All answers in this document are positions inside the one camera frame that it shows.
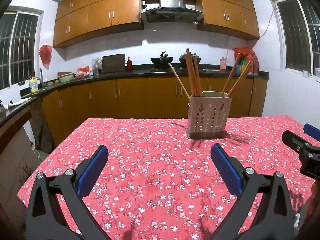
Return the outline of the wooden chopstick two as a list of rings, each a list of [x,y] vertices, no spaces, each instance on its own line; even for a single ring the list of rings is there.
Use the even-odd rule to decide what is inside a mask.
[[[191,87],[191,94],[192,94],[192,96],[197,96],[196,83],[195,83],[195,72],[194,72],[194,67],[193,67],[193,63],[192,63],[190,54],[185,53],[184,58],[185,58],[185,62],[187,65],[187,71],[188,71],[189,82],[190,82],[190,87]]]

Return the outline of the yellow detergent bottle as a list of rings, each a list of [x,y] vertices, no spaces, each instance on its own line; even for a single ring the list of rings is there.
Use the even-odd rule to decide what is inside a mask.
[[[38,82],[37,82],[37,77],[33,76],[29,78],[29,88],[30,88],[30,93],[34,94],[39,91],[38,87]]]

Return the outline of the wooden chopstick three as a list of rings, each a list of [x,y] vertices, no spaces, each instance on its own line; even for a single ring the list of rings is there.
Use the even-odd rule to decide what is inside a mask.
[[[191,54],[189,49],[187,48],[184,58],[185,58],[188,75],[189,75],[191,95],[195,97],[200,97],[202,91],[201,91],[199,67],[198,67],[196,55]]]

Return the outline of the red sauce bottle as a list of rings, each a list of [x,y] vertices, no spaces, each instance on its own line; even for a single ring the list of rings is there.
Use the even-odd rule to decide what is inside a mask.
[[[131,61],[131,57],[130,57],[130,56],[127,57],[127,70],[128,70],[128,71],[133,70],[133,68],[132,68],[132,61]]]

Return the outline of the window right wall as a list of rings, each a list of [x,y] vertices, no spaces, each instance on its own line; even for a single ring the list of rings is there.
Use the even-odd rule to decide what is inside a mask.
[[[274,1],[284,68],[319,80],[319,16],[308,0]]]

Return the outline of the dark cutting board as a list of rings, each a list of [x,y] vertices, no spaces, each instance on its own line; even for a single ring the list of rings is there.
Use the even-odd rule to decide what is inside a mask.
[[[102,57],[101,72],[115,73],[125,71],[125,54],[116,54]]]

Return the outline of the wooden chopstick five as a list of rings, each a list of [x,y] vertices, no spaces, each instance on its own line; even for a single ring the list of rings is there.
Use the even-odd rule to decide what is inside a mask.
[[[226,81],[226,83],[225,83],[225,85],[224,85],[224,87],[223,87],[223,90],[222,90],[222,92],[221,92],[221,97],[222,97],[222,98],[224,97],[224,94],[225,94],[227,85],[228,85],[229,81],[231,80],[231,78],[232,78],[232,76],[233,76],[233,74],[234,74],[234,72],[235,72],[235,70],[236,70],[236,67],[237,67],[237,65],[238,65],[238,63],[239,63],[240,57],[241,57],[241,54],[238,53],[238,54],[237,54],[237,57],[236,57],[236,59],[235,59],[235,62],[234,62],[234,66],[233,66],[233,68],[232,68],[232,70],[231,70],[231,72],[230,72],[230,74],[229,74],[229,76],[228,76],[228,79],[227,79],[227,81]]]

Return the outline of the window wall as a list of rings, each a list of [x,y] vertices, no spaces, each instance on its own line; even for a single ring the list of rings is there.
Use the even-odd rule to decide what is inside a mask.
[[[39,15],[8,11],[1,18],[1,89],[35,76],[35,44]]]
[[[308,0],[274,1],[284,68],[319,80],[319,16]]]

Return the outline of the wooden lower kitchen cabinets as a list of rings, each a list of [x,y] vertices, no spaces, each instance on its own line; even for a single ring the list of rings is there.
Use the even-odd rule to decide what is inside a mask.
[[[227,75],[200,77],[202,91],[221,92]],[[267,78],[247,77],[235,90],[229,117],[262,116]],[[181,119],[188,98],[174,76],[131,77],[59,88],[41,99],[54,147],[88,118]]]

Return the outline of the red bags on counter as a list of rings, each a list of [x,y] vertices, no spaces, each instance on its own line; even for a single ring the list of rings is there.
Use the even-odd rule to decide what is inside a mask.
[[[234,48],[233,51],[235,59],[240,54],[240,59],[237,64],[237,68],[240,70],[241,73],[244,72],[247,64],[249,63],[249,61],[251,61],[251,68],[248,73],[258,75],[259,60],[256,53],[252,49],[248,47],[238,47]]]

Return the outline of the wooden chopstick one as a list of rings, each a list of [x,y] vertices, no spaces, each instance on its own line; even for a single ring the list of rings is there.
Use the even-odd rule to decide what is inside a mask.
[[[189,96],[189,93],[187,92],[185,86],[183,85],[183,82],[181,81],[181,79],[179,78],[178,74],[176,73],[174,67],[172,66],[171,63],[168,63],[168,66],[170,67],[171,71],[173,72],[174,76],[178,79],[183,91],[185,92],[187,98],[188,98],[188,101],[190,102],[190,96]]]

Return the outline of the window left wall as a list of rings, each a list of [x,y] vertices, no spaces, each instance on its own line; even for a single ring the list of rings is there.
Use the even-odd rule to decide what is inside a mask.
[[[1,18],[1,89],[35,76],[35,44],[39,15],[8,11]]]

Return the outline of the green bowl on counter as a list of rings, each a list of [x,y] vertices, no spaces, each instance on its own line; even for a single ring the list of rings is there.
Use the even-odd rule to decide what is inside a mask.
[[[65,83],[71,81],[75,77],[75,74],[72,72],[58,72],[57,79],[60,83]]]

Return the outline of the wooden chopstick four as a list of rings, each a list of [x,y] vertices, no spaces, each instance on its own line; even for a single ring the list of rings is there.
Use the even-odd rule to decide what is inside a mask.
[[[195,72],[197,96],[200,97],[202,95],[202,90],[201,90],[201,82],[200,82],[200,75],[199,75],[199,67],[198,67],[197,57],[195,54],[192,57],[192,61],[193,61],[194,72]]]

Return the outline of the black wok left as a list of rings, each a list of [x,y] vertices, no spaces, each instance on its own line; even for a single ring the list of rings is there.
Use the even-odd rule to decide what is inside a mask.
[[[155,69],[168,69],[169,64],[172,63],[173,59],[173,57],[168,57],[168,54],[163,51],[161,52],[160,57],[151,58],[151,62]]]

